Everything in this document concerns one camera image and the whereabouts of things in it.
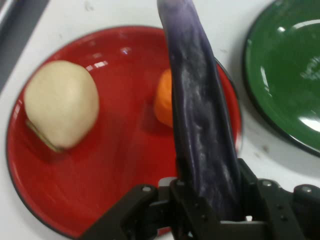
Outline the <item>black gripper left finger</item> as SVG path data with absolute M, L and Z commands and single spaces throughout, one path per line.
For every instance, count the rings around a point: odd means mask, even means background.
M 81 236 L 81 240 L 153 240 L 171 228 L 176 240 L 222 240 L 225 225 L 194 191 L 191 164 L 176 159 L 178 179 L 169 186 L 136 185 Z

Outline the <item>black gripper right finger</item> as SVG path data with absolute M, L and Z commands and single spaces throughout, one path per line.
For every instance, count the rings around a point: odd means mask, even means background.
M 264 222 L 271 240 L 320 238 L 320 189 L 311 184 L 284 190 L 270 179 L 257 178 L 243 159 L 238 159 L 243 182 L 245 213 Z

